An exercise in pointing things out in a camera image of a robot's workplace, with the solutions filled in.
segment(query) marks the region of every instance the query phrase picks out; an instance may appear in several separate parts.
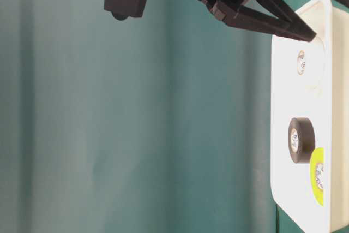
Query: tape label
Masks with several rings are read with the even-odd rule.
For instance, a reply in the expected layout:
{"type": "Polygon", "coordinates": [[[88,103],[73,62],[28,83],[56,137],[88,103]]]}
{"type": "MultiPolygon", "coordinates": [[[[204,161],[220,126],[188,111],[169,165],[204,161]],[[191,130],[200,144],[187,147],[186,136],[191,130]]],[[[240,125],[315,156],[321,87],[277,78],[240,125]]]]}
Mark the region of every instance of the tape label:
{"type": "Polygon", "coordinates": [[[299,147],[299,137],[298,137],[298,132],[295,128],[292,129],[291,131],[291,148],[294,153],[298,151],[299,147]]]}
{"type": "Polygon", "coordinates": [[[321,191],[323,191],[323,178],[323,164],[319,163],[316,165],[316,185],[321,191]]]}
{"type": "Polygon", "coordinates": [[[305,65],[306,65],[306,61],[305,61],[305,53],[304,50],[301,50],[298,54],[298,58],[297,58],[297,72],[298,75],[302,76],[305,72],[305,65]]]}

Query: white tray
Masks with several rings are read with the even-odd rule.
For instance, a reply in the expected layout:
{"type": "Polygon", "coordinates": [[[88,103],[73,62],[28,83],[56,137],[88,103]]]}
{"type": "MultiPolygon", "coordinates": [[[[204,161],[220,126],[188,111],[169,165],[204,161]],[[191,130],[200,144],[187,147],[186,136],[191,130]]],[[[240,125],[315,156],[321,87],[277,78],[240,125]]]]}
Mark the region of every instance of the white tray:
{"type": "Polygon", "coordinates": [[[333,232],[349,225],[349,14],[331,0],[312,0],[297,13],[318,35],[312,43],[273,37],[272,194],[305,232],[333,232]],[[308,58],[302,76],[301,50],[308,58]],[[323,206],[313,195],[309,164],[290,157],[293,117],[309,118],[316,147],[324,148],[323,206]]]}

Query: black electrical tape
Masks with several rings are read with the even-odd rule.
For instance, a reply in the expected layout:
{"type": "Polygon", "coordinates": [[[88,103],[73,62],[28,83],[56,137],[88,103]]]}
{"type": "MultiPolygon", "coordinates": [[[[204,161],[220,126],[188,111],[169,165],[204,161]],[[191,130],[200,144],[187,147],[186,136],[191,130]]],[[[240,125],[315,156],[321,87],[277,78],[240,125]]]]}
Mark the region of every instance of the black electrical tape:
{"type": "Polygon", "coordinates": [[[293,118],[288,128],[288,149],[295,163],[309,163],[315,149],[315,134],[308,118],[293,118]]]}

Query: yellow tape roll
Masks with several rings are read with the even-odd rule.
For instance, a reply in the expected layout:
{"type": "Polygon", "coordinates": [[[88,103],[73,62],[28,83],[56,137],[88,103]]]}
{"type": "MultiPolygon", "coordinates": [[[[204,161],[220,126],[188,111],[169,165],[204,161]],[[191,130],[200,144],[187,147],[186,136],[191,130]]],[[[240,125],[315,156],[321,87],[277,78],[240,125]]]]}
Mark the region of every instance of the yellow tape roll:
{"type": "Polygon", "coordinates": [[[310,158],[310,182],[317,202],[323,206],[323,147],[315,149],[310,158]]]}

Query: fabric backdrop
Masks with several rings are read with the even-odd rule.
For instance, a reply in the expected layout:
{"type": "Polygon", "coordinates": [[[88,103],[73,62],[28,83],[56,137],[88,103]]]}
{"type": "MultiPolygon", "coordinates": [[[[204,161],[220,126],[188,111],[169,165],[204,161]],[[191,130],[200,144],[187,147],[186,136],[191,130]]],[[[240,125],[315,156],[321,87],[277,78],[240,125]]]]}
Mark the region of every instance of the fabric backdrop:
{"type": "Polygon", "coordinates": [[[0,0],[0,22],[0,232],[275,231],[269,35],[197,0],[125,22],[0,0]]]}

